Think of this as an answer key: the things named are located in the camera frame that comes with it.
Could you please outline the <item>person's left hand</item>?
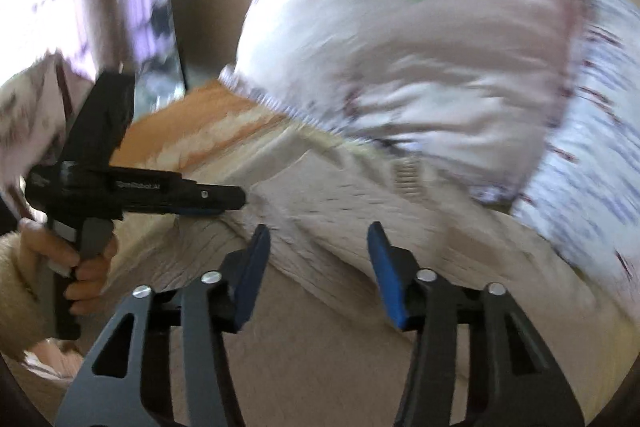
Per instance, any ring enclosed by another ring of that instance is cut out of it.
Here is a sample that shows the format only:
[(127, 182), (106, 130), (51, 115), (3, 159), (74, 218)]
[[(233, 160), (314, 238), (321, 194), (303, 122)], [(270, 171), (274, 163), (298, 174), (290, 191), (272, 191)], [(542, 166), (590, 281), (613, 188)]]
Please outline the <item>person's left hand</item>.
[(93, 314), (102, 307), (101, 294), (106, 284), (112, 259), (118, 251), (117, 237), (112, 234), (102, 253), (94, 258), (81, 260), (77, 251), (55, 236), (44, 225), (23, 218), (18, 222), (20, 248), (17, 266), (26, 283), (35, 288), (39, 265), (53, 261), (61, 267), (72, 269), (76, 281), (66, 288), (64, 296), (70, 300), (70, 313), (76, 317)]

